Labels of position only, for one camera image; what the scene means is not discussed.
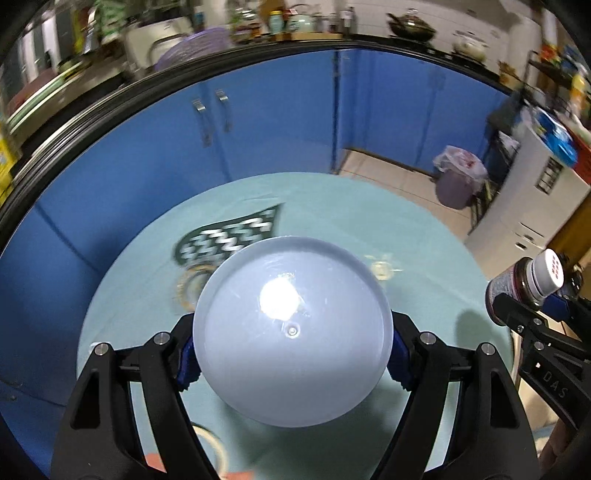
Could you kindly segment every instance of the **bottle label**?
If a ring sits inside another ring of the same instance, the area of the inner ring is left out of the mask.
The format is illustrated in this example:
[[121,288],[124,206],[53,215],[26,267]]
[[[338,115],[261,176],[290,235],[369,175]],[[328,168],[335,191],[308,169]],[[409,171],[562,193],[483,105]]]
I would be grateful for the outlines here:
[[517,293],[517,288],[515,287],[514,270],[515,265],[511,265],[507,270],[493,278],[489,283],[486,293],[488,295],[487,300],[491,307],[494,299],[501,293],[506,293],[513,299],[521,301],[519,294]]

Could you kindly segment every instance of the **faucet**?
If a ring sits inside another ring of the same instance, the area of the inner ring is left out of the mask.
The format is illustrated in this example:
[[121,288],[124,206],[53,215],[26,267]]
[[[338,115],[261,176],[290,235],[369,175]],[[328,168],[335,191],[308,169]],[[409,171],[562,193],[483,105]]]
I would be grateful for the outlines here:
[[99,40],[97,35],[98,25],[96,22],[96,7],[92,7],[88,11],[88,23],[84,28],[86,32],[86,36],[84,39],[84,49],[82,50],[82,54],[90,53],[91,51],[95,51],[99,48]]

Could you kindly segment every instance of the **white bottle cap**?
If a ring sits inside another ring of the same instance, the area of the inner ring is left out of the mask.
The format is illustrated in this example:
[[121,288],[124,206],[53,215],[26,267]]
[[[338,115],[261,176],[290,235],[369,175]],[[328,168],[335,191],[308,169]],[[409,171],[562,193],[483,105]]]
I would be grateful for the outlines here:
[[526,275],[534,297],[542,301],[554,293],[564,283],[564,272],[556,253],[546,249],[538,254],[528,265]]

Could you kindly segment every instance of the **tile floor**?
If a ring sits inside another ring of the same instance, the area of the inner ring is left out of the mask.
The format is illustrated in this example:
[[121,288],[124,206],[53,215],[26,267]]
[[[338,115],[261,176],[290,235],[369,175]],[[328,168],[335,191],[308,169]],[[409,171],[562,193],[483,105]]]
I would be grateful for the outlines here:
[[466,239],[470,231],[470,208],[454,210],[439,203],[435,184],[427,175],[356,151],[349,153],[339,175],[374,183],[426,208],[461,241]]

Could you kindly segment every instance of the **trash can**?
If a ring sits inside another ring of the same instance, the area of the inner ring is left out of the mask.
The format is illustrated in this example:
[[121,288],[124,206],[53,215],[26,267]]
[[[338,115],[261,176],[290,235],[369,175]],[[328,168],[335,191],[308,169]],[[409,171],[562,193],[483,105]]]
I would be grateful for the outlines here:
[[435,157],[433,164],[443,172],[435,185],[437,200],[446,207],[457,210],[469,204],[488,176],[477,156],[451,145]]

